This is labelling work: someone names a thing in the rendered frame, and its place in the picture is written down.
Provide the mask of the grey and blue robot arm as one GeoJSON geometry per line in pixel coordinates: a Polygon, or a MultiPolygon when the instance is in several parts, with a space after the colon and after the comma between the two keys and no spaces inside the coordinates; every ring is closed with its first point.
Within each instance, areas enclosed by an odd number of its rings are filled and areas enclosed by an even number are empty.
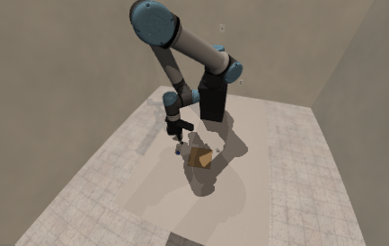
{"type": "Polygon", "coordinates": [[[207,87],[217,88],[225,82],[233,83],[240,77],[243,71],[242,64],[228,55],[224,46],[209,45],[183,27],[181,19],[163,4],[152,0],[136,0],[131,6],[129,18],[134,32],[142,41],[151,45],[151,49],[178,93],[166,92],[163,95],[168,120],[178,120],[181,117],[180,108],[200,100],[199,92],[191,90],[185,83],[170,48],[205,66],[202,80],[207,87]]]}

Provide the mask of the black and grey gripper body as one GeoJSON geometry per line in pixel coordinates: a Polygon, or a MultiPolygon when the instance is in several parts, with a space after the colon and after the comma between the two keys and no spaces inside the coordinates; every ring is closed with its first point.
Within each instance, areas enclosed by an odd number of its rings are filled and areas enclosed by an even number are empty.
{"type": "Polygon", "coordinates": [[[178,131],[180,131],[180,134],[181,134],[181,127],[177,127],[177,126],[175,126],[175,124],[177,123],[177,122],[179,122],[181,120],[181,118],[179,118],[178,120],[176,120],[176,121],[170,121],[170,120],[168,120],[167,119],[167,116],[166,116],[166,118],[165,118],[165,122],[167,123],[167,134],[168,134],[168,136],[174,136],[174,135],[177,135],[178,134],[178,131]],[[168,125],[168,123],[170,124],[170,125],[168,125]],[[173,124],[174,123],[174,124],[173,124]]]}

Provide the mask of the brown flat mat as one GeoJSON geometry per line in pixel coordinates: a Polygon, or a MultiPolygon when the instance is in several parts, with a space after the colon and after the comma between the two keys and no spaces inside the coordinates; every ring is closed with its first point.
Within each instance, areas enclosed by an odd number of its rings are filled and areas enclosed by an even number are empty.
{"type": "Polygon", "coordinates": [[[211,149],[192,147],[187,166],[210,169],[212,151],[211,149]]]}

